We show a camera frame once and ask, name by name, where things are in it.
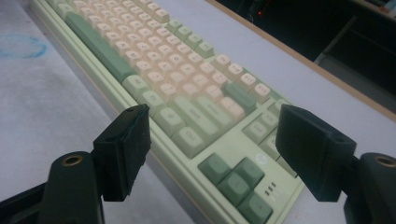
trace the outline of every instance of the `light green keycap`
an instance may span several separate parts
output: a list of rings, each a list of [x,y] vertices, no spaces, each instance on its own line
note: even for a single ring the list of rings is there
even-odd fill
[[[158,112],[154,116],[154,120],[168,136],[172,136],[175,132],[186,126],[183,119],[170,107],[166,107]]]
[[[271,206],[255,192],[242,201],[238,210],[251,224],[265,223],[273,213]]]
[[[189,35],[191,35],[192,30],[187,26],[182,26],[175,31],[175,36],[177,36],[181,41],[184,41]]]
[[[260,116],[260,121],[268,127],[268,131],[271,132],[279,122],[279,119],[271,112],[266,111]]]
[[[272,159],[277,160],[280,154],[276,149],[275,140],[276,140],[276,135],[272,133],[259,144],[259,147],[262,150],[264,150],[268,154],[268,156],[270,156]]]
[[[223,88],[224,95],[233,98],[242,106],[247,114],[256,109],[256,100],[236,83],[230,83]]]
[[[171,138],[189,159],[194,158],[205,148],[203,139],[191,127],[182,128]]]
[[[219,183],[218,188],[234,206],[242,202],[250,191],[247,182],[235,172],[231,172],[225,177],[225,179]]]
[[[66,16],[69,13],[75,13],[76,11],[70,7],[68,4],[66,3],[60,3],[58,5],[55,6],[55,11],[56,13],[58,13],[58,15],[62,18],[62,20],[66,20]]]
[[[177,31],[177,29],[180,28],[182,25],[183,24],[181,23],[181,21],[172,19],[166,24],[165,28],[168,29],[169,32],[174,34]]]
[[[155,91],[145,91],[137,98],[139,104],[149,106],[149,115],[153,117],[157,112],[165,107],[165,101]]]
[[[131,93],[135,99],[139,98],[143,92],[149,91],[149,86],[146,81],[138,75],[125,78],[122,82],[122,86]]]
[[[217,185],[231,171],[227,163],[216,153],[199,164],[198,168],[214,185]]]
[[[239,174],[254,189],[264,176],[264,172],[249,158],[244,158],[235,167],[234,171]]]
[[[129,64],[78,14],[67,13],[64,21],[119,83],[135,74]]]
[[[195,48],[195,52],[197,52],[205,59],[215,55],[213,46],[206,41],[203,41],[201,44],[199,44],[198,47]]]
[[[187,39],[184,41],[184,43],[189,46],[192,49],[195,49],[199,44],[201,44],[203,41],[203,39],[196,35],[196,34],[192,34],[189,35],[189,37],[187,37]]]
[[[196,100],[199,108],[208,115],[208,117],[216,123],[222,133],[233,127],[233,120],[230,116],[213,101],[205,96],[200,96]]]
[[[273,105],[271,105],[268,110],[271,111],[274,115],[279,116],[280,108],[282,107],[282,105],[289,105],[289,103],[284,99],[279,99]]]
[[[170,106],[203,137],[206,143],[209,144],[219,137],[219,128],[186,97],[178,96]]]
[[[269,133],[265,126],[253,120],[243,131],[247,137],[249,137],[254,143],[259,144]]]
[[[66,3],[64,0],[47,0],[47,3],[53,8],[55,9],[58,4],[60,3]]]

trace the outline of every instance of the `keyboard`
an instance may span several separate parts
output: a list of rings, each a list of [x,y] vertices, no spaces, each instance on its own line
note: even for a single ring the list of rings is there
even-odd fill
[[[150,107],[151,153],[213,223],[280,223],[304,187],[276,150],[289,104],[151,0],[33,0],[119,111]]]

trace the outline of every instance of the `blue ink mark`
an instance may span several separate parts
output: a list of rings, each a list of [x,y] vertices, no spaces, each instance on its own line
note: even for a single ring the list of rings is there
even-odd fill
[[[28,35],[0,35],[0,58],[37,58],[46,50],[46,44]]]

